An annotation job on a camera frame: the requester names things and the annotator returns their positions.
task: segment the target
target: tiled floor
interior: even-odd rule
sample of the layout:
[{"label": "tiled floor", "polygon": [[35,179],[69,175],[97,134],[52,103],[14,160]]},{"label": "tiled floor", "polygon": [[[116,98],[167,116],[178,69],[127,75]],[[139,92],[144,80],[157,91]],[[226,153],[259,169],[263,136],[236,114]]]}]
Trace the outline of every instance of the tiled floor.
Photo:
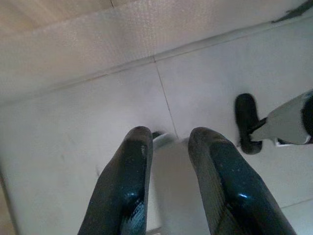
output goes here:
[{"label": "tiled floor", "polygon": [[[236,142],[237,95],[254,94],[263,118],[312,88],[312,24],[308,18],[1,107],[0,161],[21,234],[76,234],[97,172],[132,127],[183,139],[206,126]],[[206,233],[194,172],[186,152],[175,153],[154,160],[149,208],[156,200],[160,209],[172,206],[160,210],[168,234]],[[260,154],[244,157],[298,234],[312,234],[312,146],[265,141]],[[157,217],[150,209],[149,228]]]}]

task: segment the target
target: black wheel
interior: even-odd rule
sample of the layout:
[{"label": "black wheel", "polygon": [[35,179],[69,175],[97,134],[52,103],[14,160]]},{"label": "black wheel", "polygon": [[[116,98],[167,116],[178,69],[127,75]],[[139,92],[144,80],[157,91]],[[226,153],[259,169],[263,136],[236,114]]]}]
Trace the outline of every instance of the black wheel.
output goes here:
[{"label": "black wheel", "polygon": [[250,94],[241,94],[235,101],[236,123],[240,133],[241,149],[246,154],[257,154],[262,149],[262,141],[251,141],[250,130],[259,123],[256,104]]}]

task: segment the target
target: grout line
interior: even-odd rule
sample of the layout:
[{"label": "grout line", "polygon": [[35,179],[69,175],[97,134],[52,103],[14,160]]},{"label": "grout line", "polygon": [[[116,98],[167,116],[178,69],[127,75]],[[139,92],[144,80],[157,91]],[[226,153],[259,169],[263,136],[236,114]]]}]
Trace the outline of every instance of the grout line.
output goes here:
[{"label": "grout line", "polygon": [[175,126],[175,124],[174,124],[174,119],[173,119],[173,116],[172,116],[172,113],[171,113],[170,106],[169,106],[168,101],[167,101],[167,97],[166,97],[164,85],[163,85],[163,82],[162,82],[162,79],[161,79],[161,76],[160,76],[160,72],[158,71],[157,64],[156,64],[156,70],[157,70],[157,74],[158,74],[158,77],[159,77],[160,82],[161,82],[161,86],[162,86],[162,89],[163,89],[163,94],[164,94],[164,97],[165,97],[165,102],[166,102],[168,111],[169,111],[169,113],[170,113],[170,117],[171,117],[171,120],[172,120],[172,125],[173,125],[174,131],[175,131],[175,135],[176,135],[176,137],[177,137],[177,139],[178,139],[178,134],[177,134],[177,131],[176,131],[176,126]]},{"label": "grout line", "polygon": [[312,201],[312,200],[313,200],[313,198],[308,199],[308,200],[304,200],[302,202],[297,202],[297,203],[291,204],[289,206],[284,206],[284,207],[281,207],[280,209],[285,209],[285,208],[292,207],[292,206],[295,206],[295,205],[298,205],[298,204],[301,204],[301,203],[304,203],[304,202],[309,202],[309,201]]}]

